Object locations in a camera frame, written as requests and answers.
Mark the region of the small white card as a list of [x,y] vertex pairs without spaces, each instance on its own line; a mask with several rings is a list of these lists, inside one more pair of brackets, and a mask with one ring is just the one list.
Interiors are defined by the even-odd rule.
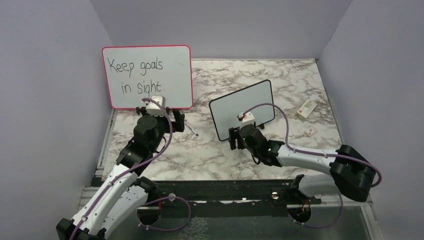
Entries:
[[317,132],[317,129],[315,128],[315,127],[313,127],[313,126],[309,126],[305,131],[304,131],[304,133],[307,135],[307,136],[312,136],[314,133],[316,133]]

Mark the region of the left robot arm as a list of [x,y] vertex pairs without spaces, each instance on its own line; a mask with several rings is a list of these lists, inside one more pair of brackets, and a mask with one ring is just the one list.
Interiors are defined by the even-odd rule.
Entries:
[[185,130],[185,115],[178,109],[162,111],[156,105],[137,110],[142,116],[133,137],[120,151],[116,165],[88,203],[71,219],[56,225],[61,240],[107,240],[116,228],[141,205],[157,200],[158,185],[142,176],[153,159],[165,150],[165,137]]

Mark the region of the white green eraser box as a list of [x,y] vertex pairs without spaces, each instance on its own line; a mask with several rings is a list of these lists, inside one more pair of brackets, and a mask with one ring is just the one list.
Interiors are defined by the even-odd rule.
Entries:
[[297,110],[297,112],[295,113],[295,116],[298,119],[305,121],[309,117],[309,115],[314,111],[316,106],[317,106],[317,103],[308,98],[303,103],[303,105]]

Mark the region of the white whiteboard marker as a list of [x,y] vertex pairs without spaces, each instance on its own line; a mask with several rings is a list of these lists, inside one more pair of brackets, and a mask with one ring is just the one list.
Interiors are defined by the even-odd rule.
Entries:
[[193,128],[193,127],[191,127],[187,122],[185,122],[184,123],[185,124],[185,126],[191,131],[191,133],[195,136],[195,137],[198,137],[199,136],[199,134],[197,133],[197,131]]

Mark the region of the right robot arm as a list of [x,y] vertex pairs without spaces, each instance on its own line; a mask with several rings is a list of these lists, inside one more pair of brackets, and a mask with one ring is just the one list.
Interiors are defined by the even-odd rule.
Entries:
[[252,124],[228,130],[231,150],[246,149],[259,165],[298,167],[319,172],[300,176],[288,190],[289,199],[300,204],[315,195],[341,194],[356,202],[366,202],[377,171],[353,147],[317,150],[290,147],[286,142],[268,140]]

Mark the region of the pink framed whiteboard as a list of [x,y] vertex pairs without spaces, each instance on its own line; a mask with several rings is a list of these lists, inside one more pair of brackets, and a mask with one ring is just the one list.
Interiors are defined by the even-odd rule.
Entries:
[[106,46],[101,50],[111,106],[135,109],[162,96],[171,109],[194,105],[192,53],[186,44]]

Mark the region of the black framed whiteboard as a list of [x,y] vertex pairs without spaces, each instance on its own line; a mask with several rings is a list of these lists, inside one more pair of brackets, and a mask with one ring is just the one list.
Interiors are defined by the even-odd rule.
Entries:
[[230,128],[240,126],[238,115],[264,103],[274,103],[272,83],[269,79],[211,100],[209,110],[219,141],[223,142],[229,138]]

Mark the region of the black metal base rail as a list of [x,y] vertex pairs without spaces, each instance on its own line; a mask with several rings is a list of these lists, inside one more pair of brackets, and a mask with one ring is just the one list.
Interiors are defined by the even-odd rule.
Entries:
[[272,207],[301,205],[306,200],[319,205],[328,200],[334,192],[319,192],[317,187],[312,193],[300,191],[302,175],[295,179],[268,180],[162,180],[153,182],[142,177],[126,188],[116,204],[107,215],[107,219],[117,218],[124,210],[134,212],[143,204],[160,199],[158,206],[162,208],[186,208],[177,197],[183,198],[198,208],[199,214],[212,216],[222,215],[224,211],[230,215],[246,211],[253,204],[266,212]]

